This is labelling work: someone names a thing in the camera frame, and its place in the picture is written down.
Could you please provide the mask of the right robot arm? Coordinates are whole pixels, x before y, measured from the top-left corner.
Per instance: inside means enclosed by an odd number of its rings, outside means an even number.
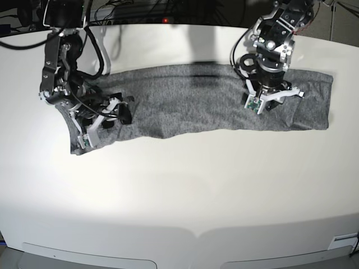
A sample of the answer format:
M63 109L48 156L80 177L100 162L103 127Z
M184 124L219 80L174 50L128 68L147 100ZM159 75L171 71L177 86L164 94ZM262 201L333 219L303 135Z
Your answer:
M130 102L133 96L120 92L105 93L91 84L104 71L105 61L100 46L90 30L91 1L40 1L38 19L49 29L45 40L31 45L12 45L1 42L1 48L20 52L44 47L44 66L39 97L55 106L65 116L71 151L80 155L100 145L100 131L132 123ZM95 74L78 69L86 39L91 41L99 60Z

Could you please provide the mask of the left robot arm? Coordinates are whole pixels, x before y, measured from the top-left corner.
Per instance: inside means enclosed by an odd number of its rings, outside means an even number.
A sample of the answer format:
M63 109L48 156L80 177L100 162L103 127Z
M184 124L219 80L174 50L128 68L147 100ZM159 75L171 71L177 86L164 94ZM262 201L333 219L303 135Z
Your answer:
M274 1L270 14L263 15L246 30L253 42L253 53L235 59L231 50L230 64L248 89L245 108L257 115L284 103L286 98L304 93L284 79L295 46L294 36L315 18L314 1Z

